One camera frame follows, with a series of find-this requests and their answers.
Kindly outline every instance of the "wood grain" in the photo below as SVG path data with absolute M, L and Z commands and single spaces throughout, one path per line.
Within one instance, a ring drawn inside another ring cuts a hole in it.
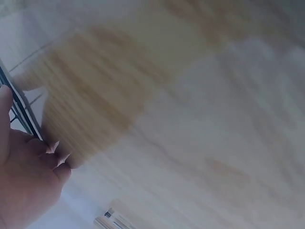
M 173 228 L 303 228 L 305 52 L 283 1 L 127 2 L 90 8 L 13 78 L 49 92 L 46 138 L 85 163 L 72 181 Z

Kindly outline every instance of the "hand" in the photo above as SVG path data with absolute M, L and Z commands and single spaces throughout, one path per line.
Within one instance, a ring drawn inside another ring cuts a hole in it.
M 25 228 L 52 207 L 71 169 L 37 138 L 10 128 L 12 94 L 0 88 L 0 229 Z

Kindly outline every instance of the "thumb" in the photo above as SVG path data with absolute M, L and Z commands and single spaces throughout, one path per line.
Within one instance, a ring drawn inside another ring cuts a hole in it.
M 13 104 L 13 95 L 8 86 L 0 88 L 0 164 L 9 154 L 10 136 L 10 109 Z

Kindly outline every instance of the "wooden surface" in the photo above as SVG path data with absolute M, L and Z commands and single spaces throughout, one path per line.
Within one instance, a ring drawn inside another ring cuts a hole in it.
M 303 6 L 287 2 L 42 1 L 24 31 L 40 49 L 11 74 L 45 87 L 45 136 L 101 208 L 130 196 L 172 228 L 301 229 Z

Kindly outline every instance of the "metal object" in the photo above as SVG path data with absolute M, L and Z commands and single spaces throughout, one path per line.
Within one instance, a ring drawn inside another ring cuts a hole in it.
M 14 85 L 10 82 L 9 78 L 10 75 L 0 60 L 0 86 L 8 86 L 13 93 L 13 113 L 16 115 L 16 118 L 19 119 L 20 123 L 23 125 L 28 134 L 43 140 L 40 134 L 40 127 L 30 109 L 30 105 L 26 101 L 25 96 L 19 93 Z

